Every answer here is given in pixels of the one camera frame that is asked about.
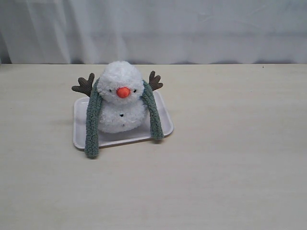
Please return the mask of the white plush snowman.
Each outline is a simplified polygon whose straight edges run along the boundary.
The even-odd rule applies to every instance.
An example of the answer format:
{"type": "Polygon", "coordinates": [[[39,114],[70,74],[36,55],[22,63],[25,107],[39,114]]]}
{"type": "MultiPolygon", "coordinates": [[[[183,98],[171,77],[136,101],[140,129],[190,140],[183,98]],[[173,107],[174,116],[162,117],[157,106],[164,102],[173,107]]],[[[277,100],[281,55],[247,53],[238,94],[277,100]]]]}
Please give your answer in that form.
{"type": "MultiPolygon", "coordinates": [[[[98,116],[98,130],[105,133],[121,133],[139,127],[149,111],[141,101],[144,91],[141,72],[126,61],[115,61],[108,64],[98,79],[90,73],[87,79],[80,77],[78,85],[73,85],[72,90],[85,94],[90,98],[93,85],[97,85],[98,93],[103,97],[103,106],[98,116]]],[[[153,92],[162,88],[161,76],[155,71],[149,74],[153,92]]]]}

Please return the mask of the white rectangular plastic tray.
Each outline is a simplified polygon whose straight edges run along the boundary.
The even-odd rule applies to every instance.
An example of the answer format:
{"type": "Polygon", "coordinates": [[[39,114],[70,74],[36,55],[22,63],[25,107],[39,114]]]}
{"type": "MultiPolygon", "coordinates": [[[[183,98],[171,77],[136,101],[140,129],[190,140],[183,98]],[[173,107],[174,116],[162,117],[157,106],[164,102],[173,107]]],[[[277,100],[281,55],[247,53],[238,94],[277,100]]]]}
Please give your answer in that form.
{"type": "MultiPolygon", "coordinates": [[[[174,125],[171,117],[168,113],[167,106],[163,100],[162,95],[159,91],[153,92],[157,109],[160,115],[161,125],[163,129],[164,137],[172,134],[174,130],[174,125]]],[[[72,141],[76,148],[84,150],[85,148],[85,124],[86,124],[86,109],[88,106],[89,98],[82,97],[74,102],[74,112],[73,112],[73,135],[72,141]]],[[[151,140],[150,136],[150,117],[147,116],[143,124],[136,129],[109,134],[104,132],[99,132],[99,147],[110,147],[115,145],[129,144],[139,141],[151,140]]]]}

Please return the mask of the green knitted scarf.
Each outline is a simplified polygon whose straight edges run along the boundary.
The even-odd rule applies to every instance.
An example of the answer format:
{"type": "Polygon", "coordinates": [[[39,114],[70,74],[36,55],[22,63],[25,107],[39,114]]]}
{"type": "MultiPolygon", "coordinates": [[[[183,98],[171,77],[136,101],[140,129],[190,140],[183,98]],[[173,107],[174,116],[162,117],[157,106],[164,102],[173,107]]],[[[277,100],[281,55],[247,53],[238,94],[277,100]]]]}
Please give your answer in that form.
{"type": "MultiPolygon", "coordinates": [[[[99,137],[98,137],[98,116],[103,106],[103,97],[98,93],[96,80],[89,99],[86,111],[86,138],[84,153],[89,159],[96,159],[99,155],[99,137]]],[[[156,106],[153,90],[149,83],[142,81],[144,91],[141,94],[141,101],[148,108],[150,116],[150,137],[154,140],[164,138],[160,116],[156,106]]]]}

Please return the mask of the white curtain backdrop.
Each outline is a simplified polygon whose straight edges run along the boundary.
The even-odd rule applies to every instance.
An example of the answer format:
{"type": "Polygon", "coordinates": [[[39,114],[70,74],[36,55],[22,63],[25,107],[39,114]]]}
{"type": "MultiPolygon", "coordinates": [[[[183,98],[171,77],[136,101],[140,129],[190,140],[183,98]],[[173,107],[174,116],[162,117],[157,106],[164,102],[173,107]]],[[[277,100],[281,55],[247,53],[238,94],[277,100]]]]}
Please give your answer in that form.
{"type": "Polygon", "coordinates": [[[3,0],[3,64],[306,63],[304,0],[3,0]]]}

